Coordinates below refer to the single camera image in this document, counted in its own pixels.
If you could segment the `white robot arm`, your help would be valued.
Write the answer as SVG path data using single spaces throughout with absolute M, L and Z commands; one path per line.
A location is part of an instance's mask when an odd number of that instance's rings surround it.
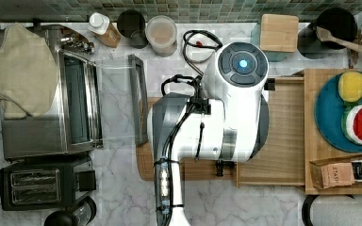
M 194 93 L 164 94 L 151 107 L 147 134 L 154 162 L 157 226 L 189 226 L 181 186 L 184 158 L 246 162 L 264 146 L 269 63 L 249 42 L 218 50 Z

